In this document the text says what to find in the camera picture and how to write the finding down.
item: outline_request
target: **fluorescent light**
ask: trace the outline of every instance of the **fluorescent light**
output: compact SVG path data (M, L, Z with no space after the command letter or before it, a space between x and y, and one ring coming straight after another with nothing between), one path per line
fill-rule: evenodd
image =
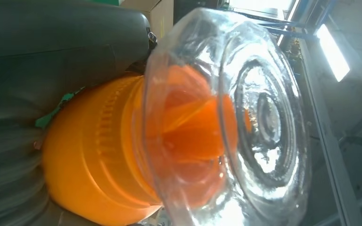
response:
M300 0L296 0L296 1L295 1L294 6L292 7L291 12L290 12L289 15L288 15L288 18L287 18L288 21L291 21L291 20L292 20L292 17L294 16L294 14L295 14L295 12L296 12L296 9L297 9L297 6L298 6L299 2L300 2ZM281 45L281 42L282 42L283 39L284 39L284 35L282 34L282 35L280 35L280 38L278 38L278 41L277 41L277 45L278 45L278 46Z
M325 24L321 25L316 35L320 39L322 51L335 78L338 82L341 81L350 71L349 65L347 65L341 50L338 48L337 43L332 38Z

